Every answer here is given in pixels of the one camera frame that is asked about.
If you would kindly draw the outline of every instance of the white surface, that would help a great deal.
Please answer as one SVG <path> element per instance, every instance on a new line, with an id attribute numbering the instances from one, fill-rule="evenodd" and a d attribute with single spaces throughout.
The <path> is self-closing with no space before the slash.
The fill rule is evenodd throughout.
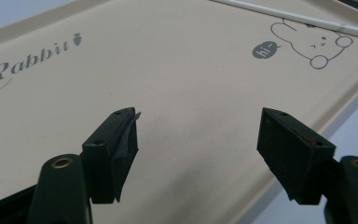
<path id="1" fill-rule="evenodd" d="M 0 28 L 74 0 L 0 0 Z"/>
<path id="2" fill-rule="evenodd" d="M 340 148 L 340 146 L 339 146 L 339 144 L 338 144 L 338 142 L 334 142 L 336 145 L 337 145 L 337 147 L 338 147 L 338 149 L 337 149 L 337 152 L 339 152 L 339 151 L 342 151 L 341 150 L 341 148 Z M 187 179 L 191 179 L 191 178 L 196 178 L 196 176 L 183 176 L 183 178 L 187 178 Z M 178 192 L 179 193 L 183 193 L 183 194 L 187 194 L 188 193 L 188 191 L 186 191 L 186 188 L 188 187 L 187 185 L 180 185 L 181 183 L 178 183 L 178 186 L 176 186 L 177 187 L 177 189 L 179 190 Z M 162 197 L 172 197 L 172 195 L 171 194 L 169 194 L 169 192 L 167 191 L 167 192 L 165 192 L 165 194 L 164 194 L 164 192 L 162 192 L 162 195 L 161 195 Z M 163 201 L 159 201 L 158 199 L 155 201 L 155 203 L 163 203 Z M 192 207 L 188 207 L 188 208 L 183 208 L 182 210 L 180 210 L 180 211 L 177 211 L 177 213 L 175 213 L 176 215 L 178 215 L 178 216 L 186 216 L 187 214 L 191 214 L 191 209 L 199 209 L 197 206 L 195 206 L 195 205 L 197 205 L 198 204 L 198 202 L 196 202 L 196 201 L 194 201 L 193 202 L 194 204 L 194 206 L 192 206 Z M 270 222 L 270 223 L 287 223 L 287 221 L 285 221 L 285 220 L 282 220 L 282 222 L 279 222 L 280 220 L 278 219 L 278 218 L 271 218 L 271 217 L 269 217 L 269 220 L 273 220 L 274 222 Z"/>

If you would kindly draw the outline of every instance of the carrot icon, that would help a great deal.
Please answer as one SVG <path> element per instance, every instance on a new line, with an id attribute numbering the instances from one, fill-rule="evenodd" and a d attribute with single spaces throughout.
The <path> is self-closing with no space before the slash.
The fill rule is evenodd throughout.
<path id="1" fill-rule="evenodd" d="M 80 36 L 80 33 L 77 33 L 77 34 L 75 34 L 75 37 L 74 37 L 74 43 L 76 46 L 79 46 L 80 42 L 81 42 L 81 36 Z"/>

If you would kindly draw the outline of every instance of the cartoon illustration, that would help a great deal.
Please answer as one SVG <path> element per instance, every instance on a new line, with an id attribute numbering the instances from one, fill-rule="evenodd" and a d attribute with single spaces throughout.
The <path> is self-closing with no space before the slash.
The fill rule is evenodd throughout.
<path id="1" fill-rule="evenodd" d="M 315 69 L 325 68 L 329 61 L 353 43 L 351 38 L 334 31 L 285 19 L 272 24 L 271 32 L 290 43 L 292 49 L 309 59 L 310 65 Z"/>

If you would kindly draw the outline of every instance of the speech bubble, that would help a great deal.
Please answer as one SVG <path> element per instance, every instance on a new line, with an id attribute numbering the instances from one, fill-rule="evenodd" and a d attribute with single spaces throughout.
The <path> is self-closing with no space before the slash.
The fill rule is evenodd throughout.
<path id="1" fill-rule="evenodd" d="M 258 59 L 267 59 L 272 57 L 278 49 L 278 45 L 272 41 L 266 41 L 254 48 L 253 55 Z"/>

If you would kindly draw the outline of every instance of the beige tray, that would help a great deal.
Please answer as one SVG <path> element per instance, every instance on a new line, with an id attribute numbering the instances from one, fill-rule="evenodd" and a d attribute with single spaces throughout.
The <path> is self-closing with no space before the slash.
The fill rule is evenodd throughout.
<path id="1" fill-rule="evenodd" d="M 349 11 L 343 22 L 358 25 L 336 1 L 254 2 L 329 20 Z M 358 37 L 342 48 L 331 31 L 207 0 L 82 8 L 0 30 L 0 199 L 135 106 L 140 151 L 122 202 L 93 205 L 95 223 L 234 223 L 274 181 L 255 149 L 262 107 L 321 132 L 358 95 Z"/>

